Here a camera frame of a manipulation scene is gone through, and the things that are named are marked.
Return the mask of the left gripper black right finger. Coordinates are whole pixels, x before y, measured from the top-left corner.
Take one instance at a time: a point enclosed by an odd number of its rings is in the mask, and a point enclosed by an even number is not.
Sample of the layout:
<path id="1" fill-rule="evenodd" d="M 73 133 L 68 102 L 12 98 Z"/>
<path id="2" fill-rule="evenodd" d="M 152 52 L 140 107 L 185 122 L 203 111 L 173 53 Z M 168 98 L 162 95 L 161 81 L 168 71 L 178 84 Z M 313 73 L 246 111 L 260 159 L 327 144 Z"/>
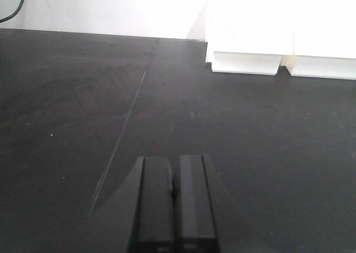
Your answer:
<path id="1" fill-rule="evenodd" d="M 209 156 L 181 155 L 176 184 L 179 252 L 266 252 Z"/>

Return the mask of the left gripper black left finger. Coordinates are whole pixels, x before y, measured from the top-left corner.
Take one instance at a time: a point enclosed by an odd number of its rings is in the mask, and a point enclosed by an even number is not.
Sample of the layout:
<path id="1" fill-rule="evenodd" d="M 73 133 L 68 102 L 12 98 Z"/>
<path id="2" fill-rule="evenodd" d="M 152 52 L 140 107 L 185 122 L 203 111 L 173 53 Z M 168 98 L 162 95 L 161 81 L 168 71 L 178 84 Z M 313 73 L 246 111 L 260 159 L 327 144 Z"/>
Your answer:
<path id="1" fill-rule="evenodd" d="M 137 159 L 111 197 L 90 217 L 84 252 L 173 252 L 171 166 L 166 157 Z"/>

